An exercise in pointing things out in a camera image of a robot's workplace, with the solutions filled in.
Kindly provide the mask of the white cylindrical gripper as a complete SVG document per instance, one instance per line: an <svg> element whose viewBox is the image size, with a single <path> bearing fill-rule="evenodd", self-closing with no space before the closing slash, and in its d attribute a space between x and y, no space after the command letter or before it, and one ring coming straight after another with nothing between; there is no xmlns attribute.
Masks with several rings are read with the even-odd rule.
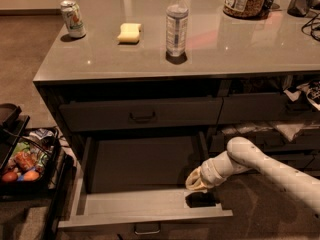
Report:
<svg viewBox="0 0 320 240"><path fill-rule="evenodd" d="M207 188L221 185L232 173L233 166L229 160L210 158L189 174L186 188L193 192L206 192Z"/></svg>

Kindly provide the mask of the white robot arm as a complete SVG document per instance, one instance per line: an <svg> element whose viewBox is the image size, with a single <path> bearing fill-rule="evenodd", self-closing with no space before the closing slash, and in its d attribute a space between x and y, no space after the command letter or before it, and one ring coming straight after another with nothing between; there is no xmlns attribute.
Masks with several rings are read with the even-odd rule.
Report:
<svg viewBox="0 0 320 240"><path fill-rule="evenodd" d="M192 191L212 189L230 176L251 169L320 215L320 180L269 157L244 137L230 139L225 151L189 174L185 186Z"/></svg>

